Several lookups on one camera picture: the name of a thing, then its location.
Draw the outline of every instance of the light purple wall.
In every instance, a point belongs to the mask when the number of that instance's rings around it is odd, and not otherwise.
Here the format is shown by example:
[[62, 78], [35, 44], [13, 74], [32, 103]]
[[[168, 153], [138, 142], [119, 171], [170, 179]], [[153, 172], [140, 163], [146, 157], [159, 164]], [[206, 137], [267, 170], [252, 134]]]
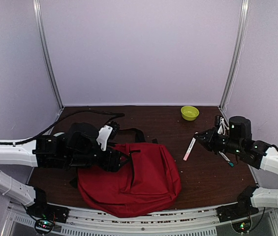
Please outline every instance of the light purple wall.
[[[0, 0], [0, 139], [37, 134], [58, 112], [40, 46], [32, 0]], [[30, 168], [2, 168], [26, 181]], [[8, 198], [0, 194], [0, 224]]]
[[[253, 138], [278, 146], [278, 1], [251, 1], [245, 46], [226, 115], [252, 122]], [[278, 176], [256, 171], [263, 187], [278, 188]]]
[[218, 105], [241, 1], [41, 2], [65, 105]]

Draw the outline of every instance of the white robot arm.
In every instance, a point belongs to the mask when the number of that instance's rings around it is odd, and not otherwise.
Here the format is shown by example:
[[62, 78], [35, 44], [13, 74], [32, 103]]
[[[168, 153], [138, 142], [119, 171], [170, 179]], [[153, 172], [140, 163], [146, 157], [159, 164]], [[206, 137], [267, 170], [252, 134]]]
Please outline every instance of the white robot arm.
[[[87, 168], [99, 165], [106, 171], [118, 171], [126, 161], [123, 153], [107, 146], [119, 125], [110, 122], [99, 131], [88, 123], [75, 123], [58, 136], [42, 135], [36, 139], [0, 140], [0, 164], [41, 168]], [[23, 184], [0, 170], [0, 192], [27, 207], [38, 218], [65, 223], [68, 209], [47, 204], [43, 190]]]
[[[223, 120], [222, 117], [217, 116], [214, 128], [196, 133], [194, 138], [206, 150], [222, 155], [228, 162], [229, 159], [225, 154], [231, 153], [256, 169], [278, 175], [278, 147], [252, 140], [249, 119], [231, 117], [229, 129]], [[220, 221], [224, 222], [257, 213], [258, 207], [278, 208], [278, 189], [249, 186], [238, 196], [236, 204], [221, 206], [217, 211]]]

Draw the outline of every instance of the dark brown tabletop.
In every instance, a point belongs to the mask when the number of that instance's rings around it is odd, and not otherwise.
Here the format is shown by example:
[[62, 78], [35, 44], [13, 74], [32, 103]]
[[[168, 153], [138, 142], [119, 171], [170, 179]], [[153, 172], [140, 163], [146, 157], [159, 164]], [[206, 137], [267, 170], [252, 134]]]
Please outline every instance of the dark brown tabletop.
[[[78, 110], [89, 107], [66, 107], [61, 118]], [[227, 204], [236, 201], [237, 196], [254, 179], [245, 163], [233, 168], [220, 156], [206, 151], [196, 143], [188, 161], [183, 161], [193, 134], [212, 128], [214, 117], [220, 115], [217, 107], [198, 107], [200, 115], [195, 121], [186, 121], [181, 117], [180, 107], [173, 106], [118, 106], [92, 107], [94, 110], [122, 112], [124, 118], [115, 121], [122, 129], [141, 129], [147, 142], [157, 138], [159, 144], [165, 145], [174, 159], [181, 176], [182, 191], [171, 209], [186, 209]], [[92, 113], [80, 113], [69, 117], [55, 126], [53, 133], [66, 132], [74, 122], [88, 122], [100, 128], [108, 116]], [[134, 134], [119, 134], [114, 139], [118, 143], [133, 143]], [[35, 168], [30, 185], [42, 188], [51, 203], [88, 207], [77, 189], [69, 182], [76, 177], [75, 169], [69, 171], [59, 169]]]

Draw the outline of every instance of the green bowl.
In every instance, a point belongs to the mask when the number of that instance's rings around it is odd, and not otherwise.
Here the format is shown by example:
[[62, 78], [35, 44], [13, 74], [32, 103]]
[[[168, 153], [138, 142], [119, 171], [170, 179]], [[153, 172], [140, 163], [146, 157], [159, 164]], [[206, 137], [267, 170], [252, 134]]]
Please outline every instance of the green bowl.
[[199, 115], [199, 110], [192, 106], [182, 107], [181, 112], [182, 112], [182, 117], [185, 120], [189, 120], [189, 121], [195, 120]]

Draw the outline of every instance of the marker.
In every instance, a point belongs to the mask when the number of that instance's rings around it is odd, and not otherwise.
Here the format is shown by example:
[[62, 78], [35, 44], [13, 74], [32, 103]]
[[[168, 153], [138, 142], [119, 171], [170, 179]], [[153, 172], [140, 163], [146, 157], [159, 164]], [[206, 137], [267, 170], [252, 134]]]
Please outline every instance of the marker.
[[191, 153], [191, 150], [192, 150], [193, 145], [195, 144], [195, 142], [196, 142], [196, 139], [195, 139], [195, 138], [192, 138], [191, 143], [190, 143], [190, 145], [189, 145], [189, 147], [188, 147], [188, 149], [187, 149], [187, 152], [186, 152], [186, 154], [185, 154], [185, 156], [184, 156], [184, 158], [183, 158], [184, 161], [187, 161], [187, 160], [188, 160], [188, 157], [189, 157], [189, 155], [190, 155], [190, 153]]
[[219, 151], [218, 153], [227, 161], [227, 163], [228, 163], [231, 167], [234, 166], [233, 162], [231, 162], [231, 160], [228, 159], [228, 157], [227, 157], [223, 152], [220, 152], [220, 151]]

